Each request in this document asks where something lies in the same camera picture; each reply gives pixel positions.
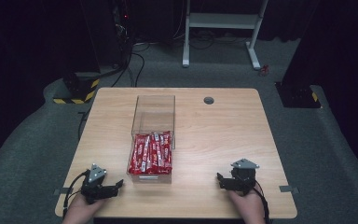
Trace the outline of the dark equipment with red light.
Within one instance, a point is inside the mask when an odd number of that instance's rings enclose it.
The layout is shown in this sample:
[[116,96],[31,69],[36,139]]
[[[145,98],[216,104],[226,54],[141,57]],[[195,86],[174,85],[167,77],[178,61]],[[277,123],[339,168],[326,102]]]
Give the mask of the dark equipment with red light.
[[130,0],[111,0],[113,22],[117,38],[126,43],[131,37],[131,4]]

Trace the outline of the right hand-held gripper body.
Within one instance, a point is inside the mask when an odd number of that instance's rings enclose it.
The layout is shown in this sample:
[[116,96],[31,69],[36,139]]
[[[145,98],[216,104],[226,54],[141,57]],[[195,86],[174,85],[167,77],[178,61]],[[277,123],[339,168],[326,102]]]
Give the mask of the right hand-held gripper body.
[[231,175],[233,177],[232,189],[246,195],[255,186],[255,174],[259,165],[247,159],[240,159],[234,161],[231,166]]

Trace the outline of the person's left hand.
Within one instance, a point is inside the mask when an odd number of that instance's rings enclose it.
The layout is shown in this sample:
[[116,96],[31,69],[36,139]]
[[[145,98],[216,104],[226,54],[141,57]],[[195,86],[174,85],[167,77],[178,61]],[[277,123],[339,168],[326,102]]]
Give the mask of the person's left hand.
[[106,200],[99,200],[88,204],[82,194],[77,194],[71,201],[62,224],[87,224],[105,203]]

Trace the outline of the person's right hand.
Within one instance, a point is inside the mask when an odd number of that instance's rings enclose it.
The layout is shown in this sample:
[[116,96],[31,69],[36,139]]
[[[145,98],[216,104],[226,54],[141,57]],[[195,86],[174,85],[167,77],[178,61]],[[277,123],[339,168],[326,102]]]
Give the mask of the person's right hand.
[[233,202],[245,224],[266,224],[265,211],[259,196],[260,188],[255,186],[245,196],[240,196],[236,191],[229,190],[228,197]]

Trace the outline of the clear acrylic drawer case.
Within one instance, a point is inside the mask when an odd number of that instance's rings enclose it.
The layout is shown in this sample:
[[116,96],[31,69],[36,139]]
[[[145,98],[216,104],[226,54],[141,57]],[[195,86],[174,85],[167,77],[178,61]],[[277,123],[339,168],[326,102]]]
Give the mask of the clear acrylic drawer case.
[[170,132],[175,148],[175,96],[138,95],[131,135]]

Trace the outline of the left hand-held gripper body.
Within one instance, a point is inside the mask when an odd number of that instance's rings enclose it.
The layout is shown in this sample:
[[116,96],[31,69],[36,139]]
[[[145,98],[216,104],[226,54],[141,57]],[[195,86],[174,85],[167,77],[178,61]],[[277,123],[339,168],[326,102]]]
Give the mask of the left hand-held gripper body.
[[81,186],[81,194],[88,204],[93,204],[104,198],[103,180],[105,174],[106,171],[96,163],[93,163],[86,172],[86,177]]

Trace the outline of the black yellow striped stand base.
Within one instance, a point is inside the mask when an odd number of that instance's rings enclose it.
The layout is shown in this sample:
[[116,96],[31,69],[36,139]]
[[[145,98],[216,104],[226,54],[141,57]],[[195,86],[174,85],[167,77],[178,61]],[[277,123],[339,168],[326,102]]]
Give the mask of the black yellow striped stand base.
[[66,76],[53,95],[53,102],[60,105],[86,104],[94,96],[99,82],[100,79],[95,77],[78,77],[75,74]]

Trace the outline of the white metal stand frame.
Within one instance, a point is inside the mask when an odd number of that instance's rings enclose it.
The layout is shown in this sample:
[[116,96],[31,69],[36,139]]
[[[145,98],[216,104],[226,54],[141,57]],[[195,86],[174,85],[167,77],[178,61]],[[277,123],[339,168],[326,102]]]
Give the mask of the white metal stand frame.
[[252,38],[245,43],[254,70],[260,70],[262,66],[255,53],[255,42],[264,19],[269,0],[262,0],[257,14],[217,14],[217,13],[194,13],[191,11],[191,0],[186,0],[186,26],[185,42],[183,48],[182,66],[190,65],[189,35],[191,28],[217,28],[217,29],[240,29],[252,30]]

